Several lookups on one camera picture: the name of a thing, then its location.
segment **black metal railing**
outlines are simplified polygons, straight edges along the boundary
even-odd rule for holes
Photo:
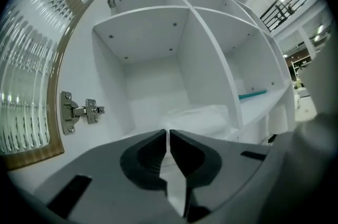
[[[293,15],[307,0],[275,0],[260,19],[265,26],[272,31],[284,23]]]

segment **white column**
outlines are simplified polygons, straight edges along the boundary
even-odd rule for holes
[[[307,36],[306,32],[304,31],[303,27],[298,29],[299,33],[301,34],[303,41],[307,47],[308,53],[310,54],[311,59],[313,60],[316,57],[316,50],[315,47],[312,45],[309,37]]]

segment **metal hinge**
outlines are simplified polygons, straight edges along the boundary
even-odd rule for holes
[[[109,8],[115,8],[116,4],[115,4],[115,0],[107,0],[107,3],[109,5]]]
[[[60,93],[60,113],[62,130],[65,135],[68,135],[75,131],[74,124],[80,117],[86,117],[90,125],[98,123],[98,115],[105,113],[105,107],[97,107],[94,99],[86,99],[86,105],[79,107],[72,101],[70,92],[62,91]]]

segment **hinge plate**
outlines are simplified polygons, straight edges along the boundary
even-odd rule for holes
[[[86,105],[79,107],[72,100],[72,94],[67,91],[60,93],[60,113],[61,125],[65,135],[75,132],[74,124],[78,122],[80,117],[86,117],[88,124],[97,124],[100,114],[105,113],[104,107],[98,107],[94,99],[86,99]]]

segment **teal object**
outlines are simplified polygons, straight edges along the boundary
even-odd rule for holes
[[[250,94],[245,94],[245,95],[239,95],[239,99],[244,99],[244,98],[248,98],[248,97],[252,97],[252,96],[256,96],[256,95],[262,95],[265,94],[267,92],[267,90],[262,90],[262,91],[256,91],[256,92],[252,92]]]

